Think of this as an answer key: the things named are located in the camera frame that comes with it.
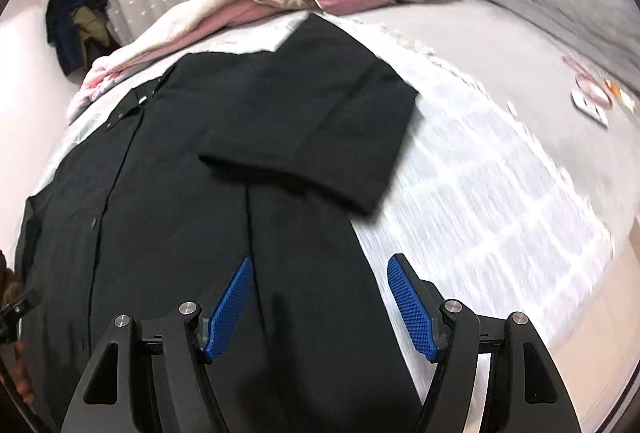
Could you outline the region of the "person's left hand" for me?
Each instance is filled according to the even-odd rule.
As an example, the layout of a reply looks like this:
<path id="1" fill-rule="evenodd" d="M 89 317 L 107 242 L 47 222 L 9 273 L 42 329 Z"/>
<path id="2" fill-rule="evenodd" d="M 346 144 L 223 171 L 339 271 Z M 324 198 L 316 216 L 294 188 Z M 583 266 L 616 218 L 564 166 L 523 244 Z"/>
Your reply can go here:
<path id="1" fill-rule="evenodd" d="M 0 252 L 0 257 L 1 307 L 5 307 L 9 303 L 12 303 L 23 292 L 23 285 L 20 279 L 14 274 L 14 271 L 6 264 L 6 256 L 3 252 Z M 9 374 L 14 382 L 17 393 L 21 395 L 22 400 L 27 406 L 32 407 L 35 404 L 35 393 L 23 358 L 24 343 L 16 340 L 13 341 L 10 346 L 9 357 L 6 361 Z"/>

